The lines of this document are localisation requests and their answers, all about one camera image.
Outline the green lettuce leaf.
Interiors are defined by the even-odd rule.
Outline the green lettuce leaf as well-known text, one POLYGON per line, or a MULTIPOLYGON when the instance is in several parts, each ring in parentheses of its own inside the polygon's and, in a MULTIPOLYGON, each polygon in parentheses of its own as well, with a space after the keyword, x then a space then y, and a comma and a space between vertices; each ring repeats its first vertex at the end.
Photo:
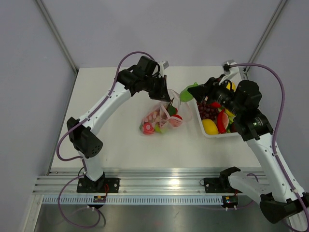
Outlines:
POLYGON ((179 95, 180 102, 189 102, 191 101, 194 97, 192 94, 188 91, 189 88, 191 87, 197 87, 198 83, 194 82, 192 85, 187 86, 183 91, 181 91, 179 95))

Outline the clear pink zip top bag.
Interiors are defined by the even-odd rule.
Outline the clear pink zip top bag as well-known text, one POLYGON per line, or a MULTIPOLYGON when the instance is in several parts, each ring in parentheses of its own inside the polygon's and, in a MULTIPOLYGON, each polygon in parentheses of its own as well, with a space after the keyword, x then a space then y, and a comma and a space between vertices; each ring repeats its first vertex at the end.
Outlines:
POLYGON ((153 120, 155 125, 156 123, 159 123, 161 127, 167 128, 167 132, 173 129, 176 129, 185 123, 188 123, 191 121, 193 114, 192 110, 190 109, 190 106, 186 102, 180 102, 179 99, 179 93, 176 91, 169 89, 168 90, 170 99, 174 98, 173 100, 173 106, 178 109, 178 115, 180 115, 183 119, 180 120, 176 117, 170 116, 166 110, 167 105, 169 102, 161 101, 158 104, 156 104, 147 114, 142 118, 149 118, 150 120, 153 120))

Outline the green pear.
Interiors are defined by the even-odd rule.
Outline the green pear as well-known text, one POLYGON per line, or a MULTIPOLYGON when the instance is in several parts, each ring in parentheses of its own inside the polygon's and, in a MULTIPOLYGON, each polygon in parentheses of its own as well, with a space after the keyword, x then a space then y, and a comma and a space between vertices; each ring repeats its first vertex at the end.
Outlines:
POLYGON ((157 133, 164 134, 164 133, 167 132, 168 129, 165 128, 165 127, 161 127, 159 123, 156 123, 156 125, 154 126, 154 130, 155 130, 155 132, 157 132, 157 133))

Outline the white plastic fruit basket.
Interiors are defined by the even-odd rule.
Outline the white plastic fruit basket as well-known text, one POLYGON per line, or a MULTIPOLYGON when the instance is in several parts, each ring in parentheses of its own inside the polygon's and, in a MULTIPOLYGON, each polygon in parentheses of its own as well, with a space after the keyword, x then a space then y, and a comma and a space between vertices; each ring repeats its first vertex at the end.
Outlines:
POLYGON ((226 133, 224 134, 217 134, 217 135, 208 135, 205 133, 203 125, 202 125, 202 119, 200 118, 199 112, 198 112, 198 108, 197 108, 197 103, 195 103, 195 109, 196 109, 196 113, 197 113, 197 119, 199 121, 199 125, 201 127, 201 131, 202 134, 205 137, 208 138, 223 138, 223 137, 235 137, 235 136, 239 136, 239 134, 236 132, 235 129, 235 125, 234 125, 234 118, 235 115, 232 114, 230 111, 228 111, 226 108, 224 108, 223 106, 221 106, 218 102, 212 102, 212 103, 207 103, 207 98, 205 98, 205 100, 202 103, 206 103, 209 104, 211 106, 213 106, 214 108, 219 109, 219 111, 221 112, 222 110, 225 110, 224 116, 223 116, 223 124, 225 126, 226 129, 226 133))

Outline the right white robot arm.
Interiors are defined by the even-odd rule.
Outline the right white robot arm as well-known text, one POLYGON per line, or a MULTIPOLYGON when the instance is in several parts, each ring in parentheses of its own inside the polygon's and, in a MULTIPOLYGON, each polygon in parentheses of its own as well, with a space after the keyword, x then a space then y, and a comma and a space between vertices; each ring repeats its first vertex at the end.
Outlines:
POLYGON ((309 195, 294 179, 274 142, 274 130, 258 109, 262 94, 256 82, 240 81, 236 90, 228 89, 218 78, 188 88, 197 102, 217 102, 230 111, 237 133, 258 159, 269 186, 250 179, 237 167, 221 171, 219 186, 223 191, 236 189, 254 200, 271 223, 276 224, 309 207, 309 195))

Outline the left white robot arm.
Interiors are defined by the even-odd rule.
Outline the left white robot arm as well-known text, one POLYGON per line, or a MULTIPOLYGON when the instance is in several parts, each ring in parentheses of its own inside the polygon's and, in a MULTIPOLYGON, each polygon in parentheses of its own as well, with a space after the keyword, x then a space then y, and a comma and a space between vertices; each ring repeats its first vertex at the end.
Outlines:
POLYGON ((164 74, 168 66, 167 61, 156 62, 142 56, 136 65, 117 72, 116 81, 111 89, 88 113, 79 119, 71 117, 67 121, 69 140, 82 157, 85 182, 93 192, 100 192, 104 188, 105 178, 98 161, 103 142, 97 134, 108 118, 140 91, 147 92, 152 100, 169 102, 167 77, 164 74))

